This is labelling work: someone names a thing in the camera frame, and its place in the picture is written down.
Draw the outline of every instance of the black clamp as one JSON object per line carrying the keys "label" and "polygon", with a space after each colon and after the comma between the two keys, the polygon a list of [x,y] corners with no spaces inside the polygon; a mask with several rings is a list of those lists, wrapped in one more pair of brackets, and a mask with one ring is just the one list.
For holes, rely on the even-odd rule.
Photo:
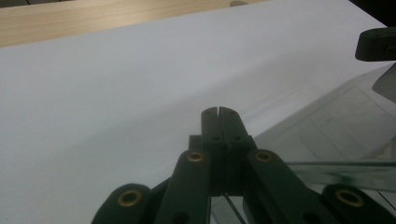
{"label": "black clamp", "polygon": [[208,224],[212,196],[244,197],[249,223],[396,223],[362,191],[329,185],[308,189],[274,152],[257,149],[235,111],[202,113],[171,178],[154,189],[129,184],[110,194],[93,224]]}

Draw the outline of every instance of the wooden table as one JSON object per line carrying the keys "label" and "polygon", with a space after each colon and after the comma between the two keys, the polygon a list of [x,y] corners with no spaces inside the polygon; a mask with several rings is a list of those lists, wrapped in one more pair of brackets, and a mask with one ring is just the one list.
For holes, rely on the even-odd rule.
{"label": "wooden table", "polygon": [[[264,0],[245,0],[256,3]],[[0,47],[230,7],[232,0],[77,0],[0,8]],[[232,5],[243,5],[233,1]]]}

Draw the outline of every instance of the paper sheet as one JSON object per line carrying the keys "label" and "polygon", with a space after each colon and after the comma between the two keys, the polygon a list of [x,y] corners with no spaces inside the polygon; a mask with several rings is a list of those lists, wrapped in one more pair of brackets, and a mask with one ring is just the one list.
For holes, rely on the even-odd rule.
{"label": "paper sheet", "polygon": [[89,223],[126,183],[172,174],[200,113],[255,136],[385,63],[347,0],[275,0],[0,49],[0,223]]}

